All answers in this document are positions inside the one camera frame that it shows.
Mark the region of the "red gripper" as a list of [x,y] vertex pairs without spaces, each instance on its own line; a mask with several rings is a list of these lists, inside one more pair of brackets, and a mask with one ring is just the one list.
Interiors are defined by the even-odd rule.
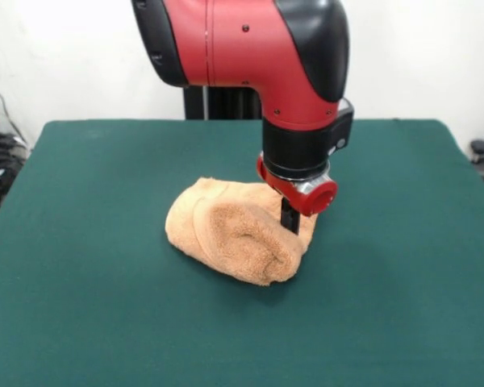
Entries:
[[280,224],[298,234],[298,213],[310,217],[325,211],[334,201],[338,185],[329,176],[330,164],[317,177],[305,181],[287,181],[274,176],[264,165],[263,156],[257,159],[257,173],[272,189],[283,196]]

